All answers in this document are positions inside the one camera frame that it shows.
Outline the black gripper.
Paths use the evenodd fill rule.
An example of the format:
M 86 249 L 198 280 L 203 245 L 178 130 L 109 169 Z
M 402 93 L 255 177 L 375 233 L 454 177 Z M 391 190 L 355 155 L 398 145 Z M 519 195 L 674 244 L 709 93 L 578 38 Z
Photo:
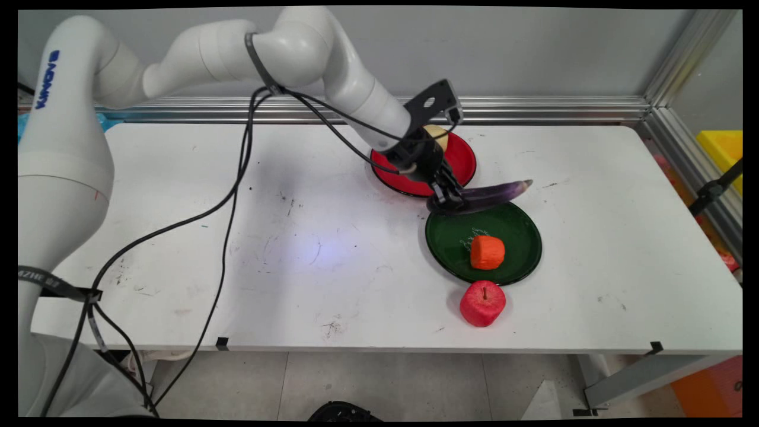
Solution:
M 387 160 L 399 175 L 411 181 L 429 184 L 433 194 L 429 209 L 452 210 L 467 206 L 463 187 L 450 168 L 441 168 L 447 148 L 447 130 L 440 126 L 424 126 L 410 133 L 387 151 Z M 441 178 L 436 174 L 441 168 Z

